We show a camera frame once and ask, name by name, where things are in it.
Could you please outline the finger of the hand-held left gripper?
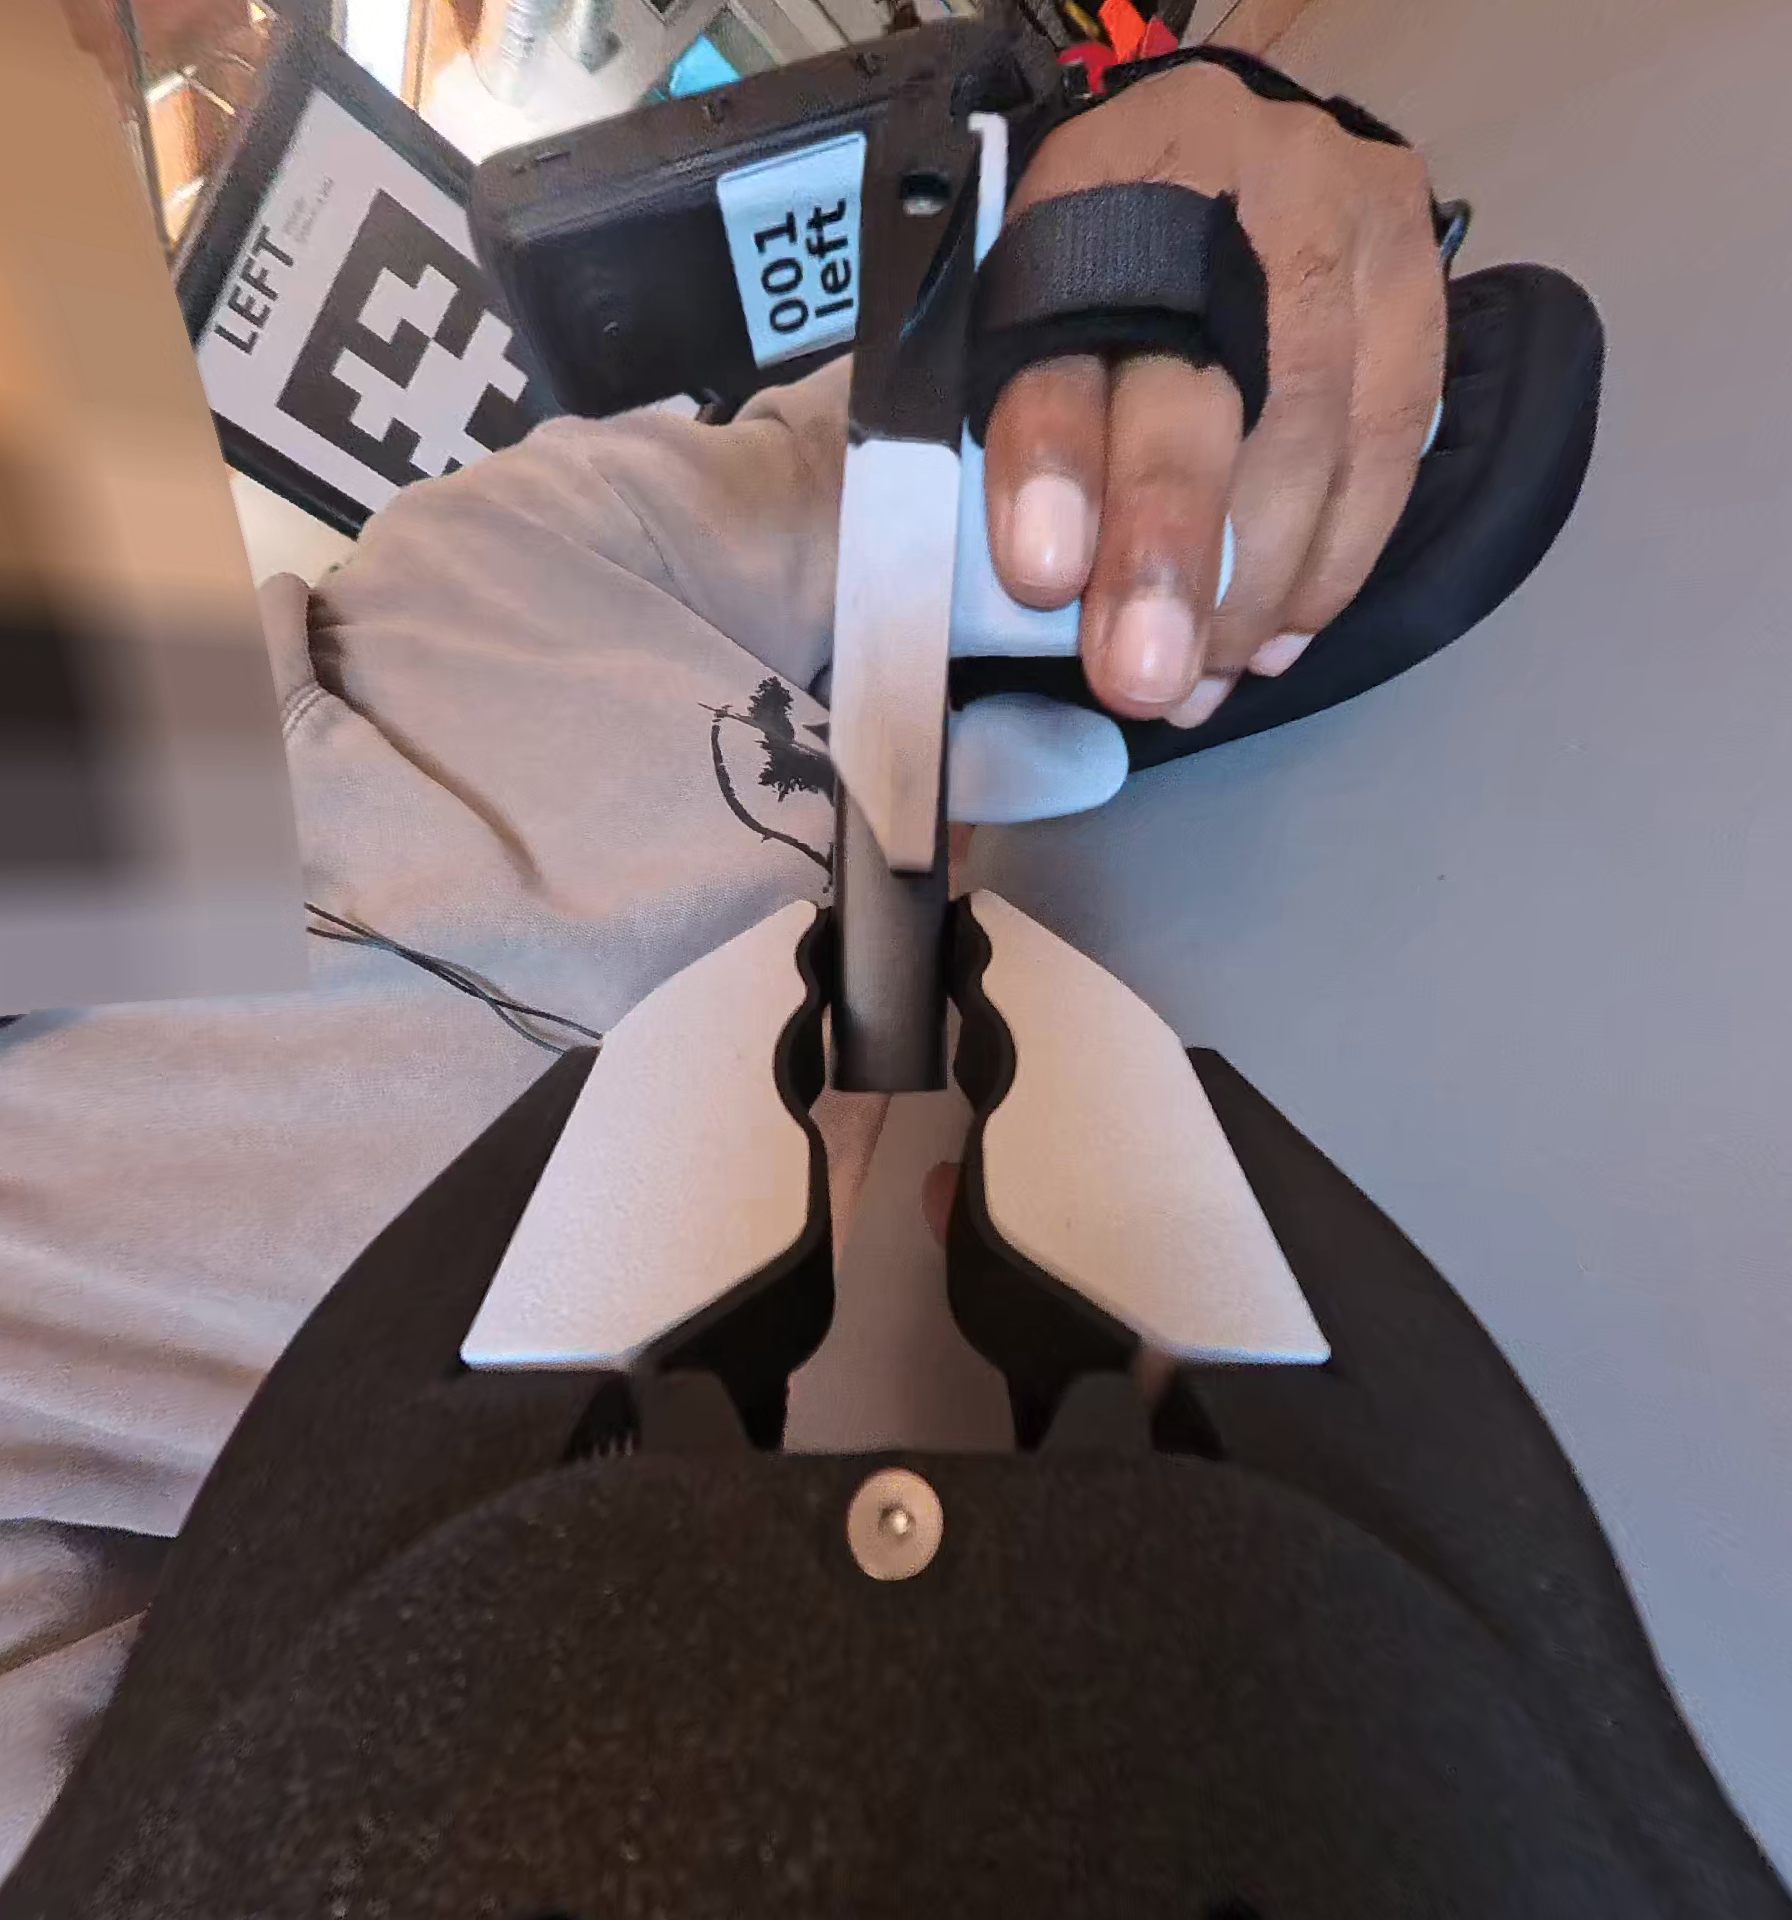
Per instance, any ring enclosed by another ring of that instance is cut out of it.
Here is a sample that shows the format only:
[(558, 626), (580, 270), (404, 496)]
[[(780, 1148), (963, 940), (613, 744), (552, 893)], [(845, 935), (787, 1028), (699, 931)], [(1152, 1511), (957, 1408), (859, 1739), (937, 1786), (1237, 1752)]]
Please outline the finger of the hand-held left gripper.
[(845, 458), (833, 621), (834, 1080), (947, 1084), (947, 714), (960, 455), (862, 439)]

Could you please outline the grey printed hoodie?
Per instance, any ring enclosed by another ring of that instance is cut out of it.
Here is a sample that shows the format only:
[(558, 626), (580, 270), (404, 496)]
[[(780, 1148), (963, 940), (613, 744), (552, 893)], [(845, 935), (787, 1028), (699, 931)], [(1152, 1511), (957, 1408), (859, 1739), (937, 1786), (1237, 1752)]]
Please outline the grey printed hoodie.
[[(825, 899), (845, 383), (546, 424), (262, 587), (308, 897), (599, 1033)], [(286, 1337), (548, 1068), (311, 945), (306, 994), (0, 1031), (0, 1884)]]

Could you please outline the black slipper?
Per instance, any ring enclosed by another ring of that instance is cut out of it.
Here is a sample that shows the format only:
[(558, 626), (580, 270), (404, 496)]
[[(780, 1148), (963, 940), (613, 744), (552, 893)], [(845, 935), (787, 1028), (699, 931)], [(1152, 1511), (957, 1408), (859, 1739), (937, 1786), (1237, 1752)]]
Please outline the black slipper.
[(1247, 675), (1197, 728), (1125, 721), (1145, 773), (1377, 691), (1455, 646), (1542, 563), (1597, 445), (1605, 319), (1566, 272), (1507, 262), (1449, 286), (1436, 441), (1379, 565), (1279, 675)]

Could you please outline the person's left hand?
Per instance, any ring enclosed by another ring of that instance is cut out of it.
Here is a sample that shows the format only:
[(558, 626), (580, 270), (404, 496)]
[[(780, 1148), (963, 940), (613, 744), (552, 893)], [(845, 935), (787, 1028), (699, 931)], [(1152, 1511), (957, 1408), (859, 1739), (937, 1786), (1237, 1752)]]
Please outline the person's left hand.
[(1068, 356), (1019, 374), (986, 434), (997, 574), (1076, 603), (1112, 714), (1189, 728), (1285, 674), (1364, 587), (1439, 417), (1449, 295), (1426, 164), (1197, 60), (1041, 145), (1011, 206), (1170, 181), (1231, 196), (1266, 279), (1257, 426), (1222, 368)]

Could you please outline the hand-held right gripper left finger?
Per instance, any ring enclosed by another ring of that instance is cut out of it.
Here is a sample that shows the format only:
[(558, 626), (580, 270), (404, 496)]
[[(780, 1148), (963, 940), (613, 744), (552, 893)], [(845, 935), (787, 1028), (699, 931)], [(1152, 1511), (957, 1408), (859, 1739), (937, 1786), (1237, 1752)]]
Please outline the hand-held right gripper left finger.
[(794, 899), (603, 1040), (460, 1343), (476, 1371), (624, 1371), (831, 1235), (831, 914)]

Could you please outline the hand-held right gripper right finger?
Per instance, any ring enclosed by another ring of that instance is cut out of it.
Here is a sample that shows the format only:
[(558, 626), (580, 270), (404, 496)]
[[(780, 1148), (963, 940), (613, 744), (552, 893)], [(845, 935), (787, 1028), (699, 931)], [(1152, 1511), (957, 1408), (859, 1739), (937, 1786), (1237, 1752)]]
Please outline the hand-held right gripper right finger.
[(1004, 1260), (1174, 1362), (1329, 1362), (1164, 1016), (994, 889), (957, 904), (957, 969), (976, 1223)]

